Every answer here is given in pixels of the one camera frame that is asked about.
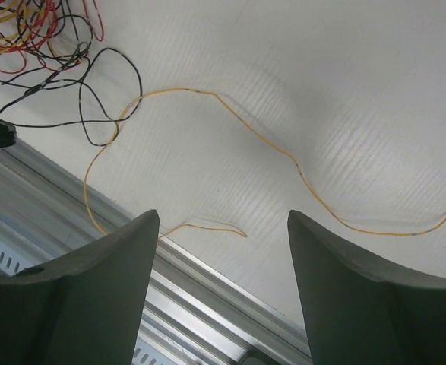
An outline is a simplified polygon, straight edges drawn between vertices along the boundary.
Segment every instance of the metal rail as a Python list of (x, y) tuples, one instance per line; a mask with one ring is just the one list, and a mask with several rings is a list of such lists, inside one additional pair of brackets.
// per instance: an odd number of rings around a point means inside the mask
[[(90, 196), (106, 229), (133, 218), (100, 194)], [(99, 236), (79, 179), (21, 141), (0, 151), (1, 269), (12, 275)], [(138, 337), (179, 365), (235, 364), (249, 348), (283, 364), (312, 363), (302, 328), (165, 239), (157, 247)], [(134, 363), (141, 352), (137, 346)]]

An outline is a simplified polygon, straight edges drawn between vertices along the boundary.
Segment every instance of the black wire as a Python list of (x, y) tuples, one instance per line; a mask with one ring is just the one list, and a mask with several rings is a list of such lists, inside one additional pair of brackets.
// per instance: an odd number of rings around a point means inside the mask
[[(45, 4), (45, 0), (27, 0), (27, 5), (30, 6), (36, 6), (38, 7), (39, 11), (41, 8), (43, 8)], [(34, 41), (24, 41), (22, 36), (24, 35), (25, 29), (31, 25), (32, 22), (35, 20), (35, 12), (30, 19), (26, 19), (23, 12), (19, 11), (17, 14), (17, 30), (19, 37), (13, 41), (10, 42), (10, 44), (16, 44), (18, 42), (22, 42), (22, 46), (27, 49), (27, 52), (31, 54), (32, 56), (35, 56), (39, 59), (41, 62), (42, 67), (38, 68), (32, 68), (30, 70), (26, 70), (21, 72), (18, 75), (15, 75), (13, 78), (10, 78), (6, 81), (0, 80), (0, 83), (2, 85), (10, 85), (15, 87), (22, 87), (25, 90), (25, 92), (19, 96), (18, 98), (12, 100), (11, 102), (5, 104), (0, 109), (0, 115), (5, 112), (5, 110), (11, 108), (12, 106), (20, 103), (21, 101), (27, 99), (28, 97), (42, 91), (42, 90), (59, 90), (62, 88), (78, 85), (77, 89), (77, 104), (78, 104), (78, 112), (79, 112), (79, 120), (72, 121), (72, 122), (61, 122), (56, 123), (53, 125), (26, 125), (26, 124), (19, 124), (19, 123), (13, 123), (13, 122), (6, 122), (10, 125), (13, 125), (18, 128), (32, 128), (32, 129), (50, 129), (50, 128), (58, 128), (65, 125), (77, 125), (81, 124), (83, 127), (84, 134), (86, 135), (87, 141), (94, 145), (94, 146), (106, 146), (105, 144), (99, 144), (95, 143), (93, 139), (90, 137), (89, 132), (87, 130), (87, 124), (97, 124), (97, 123), (113, 123), (115, 126), (115, 135), (114, 139), (119, 134), (119, 123), (122, 121), (125, 121), (129, 119), (133, 114), (137, 111), (138, 107), (140, 106), (141, 100), (139, 100), (135, 105), (134, 108), (131, 110), (131, 112), (125, 116), (122, 119), (114, 119), (112, 118), (106, 111), (105, 106), (103, 105), (103, 102), (97, 95), (96, 91), (86, 82), (87, 77), (90, 75), (90, 73), (93, 70), (94, 64), (99, 60), (100, 56), (104, 54), (105, 52), (114, 52), (117, 55), (121, 56), (134, 70), (134, 73), (136, 75), (137, 83), (138, 83), (138, 91), (139, 96), (143, 95), (143, 86), (141, 81), (140, 72), (138, 71), (136, 65), (122, 52), (118, 51), (117, 49), (114, 49), (112, 47), (105, 47), (101, 49), (92, 59), (88, 57), (88, 52), (90, 51), (91, 45), (93, 43), (93, 28), (90, 26), (90, 23), (88, 19), (85, 17), (82, 17), (80, 15), (72, 14), (71, 6), (69, 5), (68, 0), (59, 0), (59, 3), (55, 7), (56, 10), (61, 10), (62, 15), (60, 17), (56, 18), (55, 22), (52, 22), (50, 24), (50, 27), (57, 27), (60, 25), (59, 30), (56, 30), (50, 38), (54, 38), (62, 33), (62, 31), (65, 29), (65, 25), (67, 21), (72, 22), (73, 28), (74, 28), (74, 36), (77, 42), (77, 47), (71, 54), (64, 54), (64, 55), (57, 55), (52, 47), (50, 46), (50, 42), (44, 42), (43, 45), (38, 46), (34, 43)], [(87, 41), (81, 41), (79, 36), (79, 29), (77, 27), (77, 21), (81, 21), (83, 24), (87, 26), (87, 29), (89, 31), (89, 38)], [(45, 45), (45, 48), (48, 50), (48, 53), (44, 52), (42, 48)], [(24, 85), (24, 84), (18, 84), (14, 83), (13, 81), (16, 81), (19, 78), (22, 78), (25, 75), (37, 73), (41, 71), (45, 71), (46, 68), (44, 67), (45, 62), (47, 60), (57, 62), (59, 64), (59, 67), (55, 71), (51, 71), (50, 75), (48, 75), (46, 78), (43, 79), (42, 82), (35, 84), (35, 85)], [(59, 78), (59, 75), (63, 72), (67, 71), (69, 68), (78, 65), (79, 63), (86, 63), (87, 67), (82, 72), (81, 76), (79, 78)], [(84, 119), (83, 114), (83, 90), (87, 89), (91, 95), (94, 96), (100, 111), (105, 116), (106, 119)]]

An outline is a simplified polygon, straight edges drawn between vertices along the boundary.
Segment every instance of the red wire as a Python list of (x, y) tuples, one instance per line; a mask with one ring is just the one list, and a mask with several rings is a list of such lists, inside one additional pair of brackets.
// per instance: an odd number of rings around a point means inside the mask
[(98, 9), (98, 4), (96, 3), (96, 0), (93, 0), (94, 8), (96, 9), (96, 13), (98, 14), (98, 21), (100, 22), (100, 29), (101, 29), (101, 36), (98, 36), (96, 31), (94, 30), (93, 24), (91, 23), (91, 19), (89, 17), (89, 11), (87, 10), (87, 3), (86, 0), (83, 0), (83, 7), (84, 7), (84, 13), (86, 14), (86, 18), (89, 21), (89, 24), (91, 26), (91, 29), (93, 30), (94, 37), (99, 41), (102, 42), (104, 40), (104, 24), (103, 19), (101, 18), (100, 10)]
[(2, 74), (15, 75), (15, 74), (20, 74), (21, 72), (25, 71), (25, 68), (27, 68), (27, 57), (25, 57), (23, 52), (18, 52), (18, 53), (20, 54), (20, 56), (22, 56), (22, 59), (24, 60), (24, 64), (22, 65), (22, 67), (17, 71), (0, 70), (0, 72)]
[[(5, 0), (0, 0), (0, 6), (5, 3)], [(91, 23), (91, 19), (89, 16), (88, 6), (86, 0), (83, 0), (83, 6), (84, 6), (84, 12), (86, 14), (86, 19), (89, 23), (89, 26), (91, 30), (93, 31), (94, 37), (102, 42), (105, 37), (105, 30), (104, 30), (104, 24), (103, 19), (101, 18), (100, 10), (98, 9), (98, 5), (96, 3), (96, 0), (93, 0), (93, 6), (96, 10), (99, 26), (100, 26), (100, 32), (99, 35), (96, 33), (96, 31), (93, 28), (93, 25)], [(16, 8), (12, 8), (10, 10), (11, 13), (14, 11), (17, 12), (17, 14), (21, 14), (24, 11), (24, 0), (20, 0), (18, 3), (18, 6)], [(43, 2), (43, 9), (42, 11), (38, 11), (34, 18), (29, 17), (30, 24), (27, 23), (27, 16), (24, 15), (24, 23), (21, 25), (24, 29), (24, 32), (22, 33), (22, 40), (15, 41), (15, 44), (12, 44), (11, 41), (9, 41), (8, 36), (0, 36), (0, 55), (5, 53), (15, 53), (19, 52), (22, 59), (23, 59), (23, 65), (21, 68), (17, 71), (6, 71), (1, 70), (0, 72), (7, 75), (15, 75), (19, 74), (27, 68), (27, 57), (25, 56), (24, 52), (29, 51), (32, 48), (39, 49), (43, 44), (45, 44), (49, 39), (52, 38), (53, 34), (58, 29), (58, 18), (59, 15), (57, 13), (55, 0), (45, 0)], [(40, 57), (37, 57), (38, 62), (40, 65), (45, 68), (46, 70), (50, 71), (56, 71), (56, 68), (51, 68), (47, 65), (46, 61)], [(77, 65), (79, 65), (81, 62), (77, 62), (76, 64), (70, 66), (69, 68), (74, 68)]]

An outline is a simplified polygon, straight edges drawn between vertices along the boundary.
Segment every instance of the wire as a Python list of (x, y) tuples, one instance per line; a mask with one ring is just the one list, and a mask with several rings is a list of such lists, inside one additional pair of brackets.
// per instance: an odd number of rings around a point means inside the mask
[[(98, 17), (98, 22), (100, 23), (100, 29), (101, 29), (101, 35), (98, 36), (96, 31), (93, 28), (94, 37), (99, 41), (102, 42), (104, 40), (104, 25), (103, 25), (103, 19), (101, 18), (100, 10), (98, 9), (98, 4), (96, 3), (96, 0), (93, 0), (94, 10), (96, 11), (96, 15)], [(86, 14), (86, 18), (90, 21), (89, 17), (89, 11), (87, 10), (87, 4), (86, 0), (83, 0), (83, 7), (84, 7), (84, 13)]]
[(213, 232), (229, 232), (229, 233), (237, 234), (238, 236), (241, 236), (243, 238), (247, 238), (248, 237), (248, 235), (245, 232), (243, 232), (242, 230), (240, 230), (239, 228), (237, 228), (236, 230), (233, 230), (231, 228), (214, 228), (214, 227), (199, 226), (197, 224), (183, 223), (183, 224), (180, 224), (179, 226), (177, 226), (175, 228), (172, 228), (169, 232), (164, 233), (159, 238), (167, 237), (168, 235), (176, 232), (177, 230), (180, 230), (183, 227), (198, 228), (199, 230), (212, 230)]
[[(304, 183), (305, 187), (307, 187), (307, 189), (310, 191), (310, 193), (314, 196), (314, 198), (326, 209), (326, 211), (334, 218), (336, 219), (339, 223), (341, 223), (343, 226), (345, 226), (346, 228), (349, 228), (350, 230), (354, 230), (356, 232), (360, 232), (360, 233), (365, 233), (365, 234), (370, 234), (370, 235), (376, 235), (376, 236), (423, 236), (425, 234), (431, 233), (434, 230), (439, 229), (440, 227), (442, 227), (444, 224), (446, 224), (446, 216), (444, 219), (442, 219), (438, 224), (436, 224), (434, 227), (429, 228), (427, 230), (422, 230), (419, 232), (415, 232), (415, 233), (398, 233), (398, 232), (381, 232), (381, 231), (373, 231), (373, 230), (363, 230), (361, 228), (358, 227), (354, 227), (351, 226), (350, 224), (346, 223), (346, 221), (339, 217), (337, 214), (334, 213), (334, 211), (332, 210), (332, 208), (322, 200), (322, 198), (319, 196), (319, 194), (315, 191), (315, 189), (312, 187), (312, 185), (308, 182), (308, 180), (305, 178), (305, 175), (302, 171), (302, 168), (299, 165), (299, 162), (297, 161), (297, 159), (295, 158), (295, 156), (293, 156), (290, 152), (278, 147), (276, 144), (274, 144), (273, 142), (269, 141), (266, 137), (264, 137), (261, 133), (259, 133), (258, 131), (256, 131), (248, 122), (246, 122), (226, 101), (224, 101), (224, 99), (217, 93), (214, 93), (213, 91), (206, 91), (206, 90), (198, 90), (198, 89), (192, 89), (192, 88), (187, 88), (187, 87), (172, 87), (172, 88), (168, 88), (168, 89), (162, 89), (162, 90), (157, 90), (157, 91), (152, 91), (148, 94), (145, 94), (141, 97), (138, 97), (136, 99), (134, 99), (130, 104), (128, 104), (125, 108), (125, 110), (122, 113), (122, 116), (124, 115), (124, 113), (126, 112), (126, 110), (128, 110), (131, 105), (133, 105), (134, 103), (139, 103), (142, 99), (145, 99), (147, 97), (152, 97), (155, 95), (161, 95), (161, 94), (167, 94), (167, 93), (171, 93), (171, 92), (175, 92), (175, 91), (188, 91), (191, 93), (196, 93), (196, 94), (202, 94), (202, 95), (208, 95), (208, 96), (212, 96), (215, 97), (221, 104), (223, 104), (223, 106), (231, 113), (233, 114), (249, 131), (253, 132), (258, 138), (260, 138), (265, 144), (267, 144), (268, 146), (272, 147), (275, 151), (280, 152), (281, 154), (287, 156), (296, 166), (297, 171), (299, 172), (299, 176), (300, 179), (302, 180), (302, 182)], [(112, 139), (106, 144), (106, 146), (104, 146), (94, 157), (94, 159), (91, 161), (89, 167), (86, 170), (86, 173), (84, 175), (84, 183), (83, 183), (83, 191), (84, 191), (84, 203), (86, 205), (86, 209), (87, 209), (87, 213), (89, 214), (91, 220), (93, 221), (94, 225), (98, 228), (98, 230), (100, 230), (103, 234), (106, 234), (106, 231), (103, 230), (102, 227), (99, 226), (99, 224), (96, 222), (96, 219), (93, 216), (93, 212), (90, 209), (89, 206), (89, 201), (87, 199), (87, 177), (89, 176), (89, 173), (95, 163), (95, 161), (98, 159), (98, 157), (108, 148), (108, 146), (111, 145), (111, 143), (114, 142), (114, 138), (112, 137)], [(201, 226), (195, 226), (194, 224), (180, 224), (179, 226), (177, 226), (176, 228), (173, 228), (171, 231), (169, 231), (168, 233), (165, 233), (162, 236), (168, 236), (169, 234), (179, 230), (182, 227), (196, 227), (196, 228), (200, 228), (200, 229), (204, 229), (204, 230), (214, 230), (214, 231), (225, 231), (225, 232), (233, 232), (236, 233), (240, 236), (246, 236), (246, 234), (242, 231), (235, 231), (235, 230), (226, 230), (226, 229), (221, 229), (221, 228), (209, 228), (209, 227), (201, 227)]]
[(40, 48), (55, 32), (57, 7), (53, 0), (14, 0), (8, 6), (0, 6), (0, 25), (17, 21), (17, 32), (5, 36), (0, 31), (0, 55)]
[(20, 67), (20, 69), (18, 69), (16, 71), (6, 71), (6, 70), (1, 70), (0, 69), (0, 72), (2, 74), (5, 74), (5, 75), (16, 75), (16, 74), (20, 74), (21, 72), (25, 71), (25, 68), (27, 67), (27, 57), (25, 57), (24, 53), (21, 52), (21, 51), (19, 52), (19, 54), (20, 54), (20, 56), (21, 56), (21, 58), (23, 60), (23, 64)]
[[(17, 33), (14, 34), (13, 36), (5, 36), (0, 31), (0, 40), (4, 41), (3, 43), (5, 43), (5, 44), (3, 44), (3, 48), (0, 49), (0, 54), (9, 53), (9, 52), (19, 52), (20, 56), (24, 59), (24, 66), (19, 71), (0, 70), (0, 72), (2, 72), (2, 73), (18, 74), (15, 78), (12, 78), (10, 81), (0, 80), (2, 85), (9, 84), (11, 86), (29, 88), (30, 87), (29, 85), (13, 84), (12, 81), (19, 77), (22, 77), (23, 75), (26, 75), (26, 74), (29, 74), (32, 72), (36, 72), (36, 71), (40, 71), (43, 69), (55, 71), (58, 68), (58, 66), (56, 66), (55, 68), (50, 68), (46, 64), (46, 59), (55, 61), (55, 62), (59, 63), (59, 65), (63, 65), (66, 62), (70, 62), (70, 59), (72, 56), (74, 56), (74, 53), (59, 55), (59, 53), (55, 52), (54, 49), (52, 48), (53, 37), (58, 36), (60, 34), (60, 31), (65, 28), (65, 21), (68, 18), (70, 18), (73, 23), (74, 32), (76, 34), (75, 38), (76, 38), (77, 45), (79, 43), (81, 43), (81, 41), (79, 40), (79, 36), (77, 34), (77, 25), (74, 20), (82, 20), (87, 25), (87, 28), (90, 32), (90, 39), (85, 42), (87, 43), (87, 49), (90, 48), (90, 45), (91, 45), (92, 39), (93, 39), (93, 34), (91, 32), (91, 27), (90, 27), (88, 21), (84, 17), (81, 17), (76, 14), (72, 14), (70, 11), (70, 7), (68, 7), (68, 13), (66, 13), (64, 10), (63, 2), (64, 1), (61, 0), (58, 5), (54, 6), (54, 3), (52, 0), (41, 0), (39, 4), (37, 4), (33, 0), (26, 0), (26, 1), (21, 0), (21, 3), (18, 5), (17, 8), (13, 7), (13, 5), (16, 4), (16, 2), (14, 2), (13, 4), (10, 4), (8, 7), (0, 6), (0, 13), (5, 12), (5, 11), (10, 13), (10, 17), (8, 17), (8, 19), (14, 20), (16, 22), (16, 28), (17, 28)], [(62, 16), (59, 17), (57, 15), (57, 11), (60, 11), (62, 13)], [(53, 33), (57, 28), (59, 28), (58, 23), (62, 23), (62, 25), (60, 26), (60, 29), (57, 32)], [(43, 28), (43, 27), (47, 27), (45, 34), (41, 34), (41, 32), (40, 32), (41, 28)], [(26, 37), (25, 37), (26, 30), (32, 30), (33, 28), (36, 28), (36, 30), (34, 31), (35, 37), (42, 38), (41, 41), (39, 41), (38, 43), (32, 43), (32, 42), (30, 42), (29, 39), (26, 39)], [(42, 45), (47, 45), (47, 48), (49, 49), (51, 54), (48, 54), (48, 53), (42, 51), (41, 50), (41, 48), (43, 48)], [(39, 60), (42, 68), (25, 70), (26, 66), (27, 66), (27, 59), (24, 56), (24, 52), (27, 52), (27, 53), (35, 56)], [(78, 59), (78, 61), (76, 63), (74, 63), (73, 65), (71, 65), (71, 67), (74, 67), (74, 66), (80, 64), (81, 61), (82, 61), (82, 58)]]
[(9, 107), (21, 102), (23, 99), (26, 99), (27, 97), (36, 94), (37, 92), (41, 91), (47, 84), (51, 83), (53, 81), (53, 79), (55, 77), (57, 77), (61, 72), (63, 72), (66, 68), (69, 67), (70, 64), (75, 63), (77, 61), (78, 57), (80, 55), (80, 51), (81, 51), (81, 44), (77, 45), (76, 50), (77, 52), (74, 53), (74, 55), (64, 64), (61, 65), (61, 67), (59, 67), (59, 69), (55, 70), (48, 78), (46, 78), (44, 81), (42, 81), (42, 83), (34, 85), (30, 88), (28, 88), (24, 94), (20, 97), (18, 97), (17, 99), (11, 101), (10, 103), (5, 104), (1, 109), (0, 109), (0, 115)]
[[(72, 56), (71, 61), (70, 62), (66, 62), (59, 70), (57, 70), (56, 73), (51, 74), (48, 79), (49, 80), (44, 80), (41, 84), (35, 85), (34, 87), (30, 87), (30, 89), (34, 89), (34, 92), (28, 92), (28, 90), (26, 91), (26, 93), (20, 97), (18, 97), (17, 99), (11, 101), (10, 103), (4, 105), (1, 109), (0, 109), (0, 116), (1, 114), (8, 108), (10, 108), (11, 106), (21, 102), (22, 100), (24, 100), (25, 98), (35, 94), (38, 91), (41, 90), (58, 90), (61, 89), (63, 87), (68, 87), (74, 84), (78, 84), (79, 85), (79, 90), (78, 90), (78, 106), (79, 106), (79, 116), (80, 116), (80, 120), (77, 121), (73, 121), (73, 122), (62, 122), (62, 123), (56, 123), (56, 124), (52, 124), (52, 125), (28, 125), (28, 124), (19, 124), (19, 123), (13, 123), (13, 122), (5, 122), (8, 123), (9, 125), (18, 127), (18, 128), (31, 128), (31, 129), (50, 129), (50, 128), (57, 128), (60, 126), (65, 126), (65, 125), (76, 125), (76, 124), (81, 124), (84, 128), (84, 134), (87, 137), (87, 140), (89, 141), (90, 144), (92, 144), (93, 146), (96, 147), (102, 147), (106, 144), (97, 144), (95, 142), (92, 141), (92, 138), (89, 136), (89, 133), (86, 129), (86, 124), (91, 124), (91, 123), (114, 123), (115, 124), (115, 130), (118, 130), (118, 125), (116, 124), (117, 122), (123, 122), (129, 118), (131, 118), (131, 116), (136, 112), (136, 110), (138, 109), (138, 104), (136, 103), (136, 105), (134, 105), (134, 108), (131, 110), (131, 112), (128, 115), (124, 115), (122, 118), (118, 118), (118, 119), (114, 119), (112, 118), (110, 115), (108, 115), (108, 113), (106, 112), (103, 103), (101, 102), (101, 100), (99, 99), (99, 97), (97, 96), (96, 92), (93, 90), (93, 88), (86, 83), (86, 78), (89, 75), (89, 73), (92, 71), (93, 69), (93, 65), (96, 63), (97, 60), (99, 60), (100, 56), (105, 53), (105, 52), (114, 52), (117, 55), (121, 56), (134, 70), (135, 73), (135, 77), (136, 77), (136, 81), (137, 81), (137, 85), (138, 85), (138, 92), (139, 95), (143, 94), (143, 87), (142, 87), (142, 83), (141, 83), (141, 76), (140, 76), (140, 72), (138, 71), (137, 67), (135, 66), (135, 64), (123, 53), (121, 53), (120, 51), (118, 51), (117, 49), (111, 48), (111, 47), (106, 47), (104, 49), (101, 49), (93, 58), (93, 60), (91, 61), (89, 58), (86, 58), (87, 62), (88, 62), (88, 67), (86, 69), (86, 71), (84, 72), (84, 74), (77, 80), (75, 79), (59, 79), (59, 80), (53, 80), (53, 78), (56, 75), (60, 75), (60, 73), (62, 72), (62, 68), (68, 68), (70, 64), (76, 62), (76, 58), (74, 56)], [(55, 84), (61, 84), (61, 83), (66, 83), (65, 85), (62, 86), (53, 86)], [(83, 115), (83, 110), (82, 110), (82, 90), (83, 88), (87, 88), (89, 90), (89, 92), (94, 96), (94, 98), (96, 99), (98, 105), (100, 106), (101, 112), (104, 114), (104, 116), (106, 117), (106, 120), (102, 120), (102, 119), (84, 119), (84, 115)]]

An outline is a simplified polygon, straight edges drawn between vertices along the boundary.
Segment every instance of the white corrugated plastic sheet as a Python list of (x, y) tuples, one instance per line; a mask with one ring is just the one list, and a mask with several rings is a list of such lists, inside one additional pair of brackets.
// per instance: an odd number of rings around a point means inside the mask
[[(145, 91), (200, 87), (291, 151), (322, 198), (372, 230), (426, 229), (446, 213), (446, 0), (99, 0), (106, 44), (140, 69)], [(117, 115), (136, 96), (130, 68), (106, 56), (90, 83)], [(22, 91), (0, 87), (0, 106)], [(97, 117), (92, 100), (86, 115)], [(77, 119), (77, 92), (38, 93), (3, 116)], [(105, 141), (109, 125), (91, 125)], [(82, 177), (97, 149), (79, 125), (19, 136)], [(90, 184), (164, 230), (196, 218), (248, 238), (184, 228), (171, 238), (298, 323), (286, 232), (297, 209), (387, 259), (446, 277), (446, 225), (416, 237), (338, 224), (278, 154), (214, 98), (147, 98), (93, 168)]]

